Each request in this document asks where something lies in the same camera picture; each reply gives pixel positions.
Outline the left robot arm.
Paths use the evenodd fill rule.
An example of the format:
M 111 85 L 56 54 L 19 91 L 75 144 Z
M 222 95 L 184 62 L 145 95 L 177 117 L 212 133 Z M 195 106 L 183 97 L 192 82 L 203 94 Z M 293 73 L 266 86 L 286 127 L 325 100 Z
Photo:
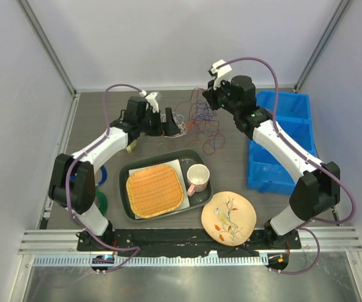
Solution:
M 113 245 L 114 230 L 95 205 L 95 173 L 141 134 L 170 137 L 181 131 L 171 108 L 165 109 L 165 118 L 161 117 L 158 96 L 152 92 L 131 97 L 119 119 L 109 122 L 99 138 L 80 151 L 71 155 L 59 154 L 55 159 L 48 196 L 92 236 L 91 243 L 100 251 Z

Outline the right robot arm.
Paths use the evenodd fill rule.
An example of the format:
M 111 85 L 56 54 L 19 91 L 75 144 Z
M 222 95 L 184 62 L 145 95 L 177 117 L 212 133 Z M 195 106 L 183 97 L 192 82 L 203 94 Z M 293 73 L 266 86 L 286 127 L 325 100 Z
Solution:
M 276 249 L 294 229 L 340 202 L 340 168 L 314 157 L 294 141 L 273 115 L 256 103 L 252 79 L 237 75 L 231 80 L 212 79 L 203 97 L 212 110 L 220 108 L 233 116 L 236 128 L 265 148 L 295 181 L 289 205 L 264 225 L 264 243 Z

